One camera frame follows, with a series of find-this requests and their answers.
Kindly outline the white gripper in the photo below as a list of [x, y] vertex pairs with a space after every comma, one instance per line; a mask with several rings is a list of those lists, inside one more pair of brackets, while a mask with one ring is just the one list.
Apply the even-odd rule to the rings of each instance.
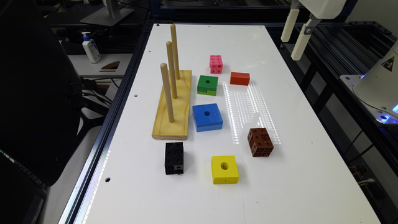
[[[302, 27], [299, 33], [298, 39], [295, 43], [294, 49], [291, 53], [291, 58], [293, 60], [300, 60], [304, 53], [304, 50], [312, 36], [312, 32], [316, 25], [320, 23], [320, 19], [334, 19], [337, 17], [345, 3], [346, 0], [298, 0], [305, 8], [307, 8], [312, 15], [316, 18], [309, 19]], [[282, 35], [280, 37], [282, 42], [288, 42], [292, 34], [294, 25], [296, 23], [299, 9], [291, 9], [287, 20], [285, 22]]]

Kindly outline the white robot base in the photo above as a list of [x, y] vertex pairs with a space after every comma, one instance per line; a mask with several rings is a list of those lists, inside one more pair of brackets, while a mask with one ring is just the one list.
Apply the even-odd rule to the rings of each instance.
[[364, 75], [340, 80], [381, 124], [397, 124], [397, 44]]

